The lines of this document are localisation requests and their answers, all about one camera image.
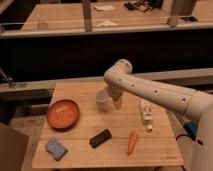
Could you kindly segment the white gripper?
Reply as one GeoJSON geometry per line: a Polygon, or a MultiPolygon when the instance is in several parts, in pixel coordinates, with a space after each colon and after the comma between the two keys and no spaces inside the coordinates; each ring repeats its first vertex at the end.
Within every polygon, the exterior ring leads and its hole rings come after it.
{"type": "Polygon", "coordinates": [[[117,110],[122,107],[122,95],[123,91],[115,86],[108,85],[106,87],[108,95],[114,100],[113,104],[117,110]]]}

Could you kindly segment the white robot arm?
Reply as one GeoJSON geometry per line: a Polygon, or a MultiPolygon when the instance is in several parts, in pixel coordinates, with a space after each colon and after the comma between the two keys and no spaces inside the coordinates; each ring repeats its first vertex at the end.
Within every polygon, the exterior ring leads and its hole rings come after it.
{"type": "Polygon", "coordinates": [[[116,102],[127,91],[197,122],[191,171],[213,170],[213,95],[196,89],[131,75],[132,64],[118,60],[104,73],[107,92],[116,102]]]}

